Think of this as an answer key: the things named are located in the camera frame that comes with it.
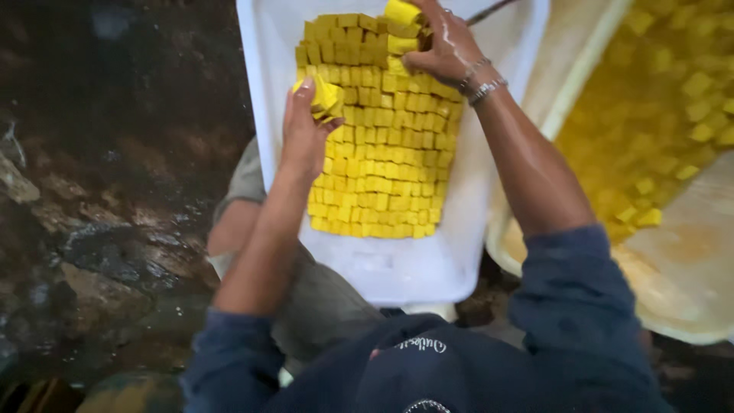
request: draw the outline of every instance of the bracelet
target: bracelet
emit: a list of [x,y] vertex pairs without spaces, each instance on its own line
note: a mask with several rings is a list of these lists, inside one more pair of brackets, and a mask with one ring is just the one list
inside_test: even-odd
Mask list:
[[469,98],[469,105],[473,107],[483,98],[487,97],[491,92],[494,92],[502,86],[507,87],[507,85],[509,85],[508,81],[503,78],[492,80],[489,83],[484,83],[482,86],[479,86],[476,92]]
[[492,64],[492,60],[489,60],[486,57],[482,57],[481,59],[479,59],[478,62],[469,66],[469,68],[464,73],[464,79],[459,84],[459,92],[461,92],[461,94],[464,95],[466,92],[466,87],[469,85],[469,81],[471,80],[471,77],[476,74],[476,71],[479,70],[479,68],[484,65],[491,65],[491,64]]

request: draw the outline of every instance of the leg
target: leg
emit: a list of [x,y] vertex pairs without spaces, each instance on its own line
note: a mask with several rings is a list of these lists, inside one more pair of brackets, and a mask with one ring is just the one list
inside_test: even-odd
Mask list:
[[[209,235],[209,261],[220,278],[250,241],[265,197],[253,139],[237,165],[229,193],[217,207]],[[317,263],[302,245],[293,272],[293,286],[276,317],[272,336],[287,356],[286,369],[295,376],[331,345],[368,331],[384,317],[342,276]]]

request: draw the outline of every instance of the wet hand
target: wet hand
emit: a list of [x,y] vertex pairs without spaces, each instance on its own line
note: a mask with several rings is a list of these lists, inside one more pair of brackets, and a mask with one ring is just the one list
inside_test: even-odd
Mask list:
[[298,90],[288,91],[286,115],[283,119],[283,151],[280,169],[307,179],[309,184],[324,168],[326,138],[344,118],[324,122],[311,115],[311,101],[316,94],[313,78],[307,76]]
[[439,82],[457,87],[467,69],[482,59],[474,36],[463,19],[441,7],[437,0],[412,0],[426,16],[433,29],[433,45],[429,51],[414,51],[403,56],[410,71],[423,71]]

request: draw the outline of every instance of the sleeve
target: sleeve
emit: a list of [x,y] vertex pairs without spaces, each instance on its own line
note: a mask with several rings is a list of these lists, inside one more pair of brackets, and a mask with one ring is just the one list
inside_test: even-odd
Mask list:
[[562,372],[584,399],[606,408],[660,401],[635,297],[611,258],[604,228],[530,237],[526,245],[523,283],[509,316],[527,333],[524,344],[536,363]]
[[179,381],[186,413],[256,412],[279,389],[283,355],[271,320],[209,309],[194,356]]

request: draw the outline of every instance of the rocky ground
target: rocky ground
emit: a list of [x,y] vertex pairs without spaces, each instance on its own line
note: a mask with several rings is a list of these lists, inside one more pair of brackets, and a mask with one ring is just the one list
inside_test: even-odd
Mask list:
[[[218,282],[211,213],[253,133],[232,1],[0,0],[0,369],[79,387],[181,371]],[[517,286],[487,257],[482,274],[468,325]],[[656,337],[653,361],[683,411],[734,411],[733,353]]]

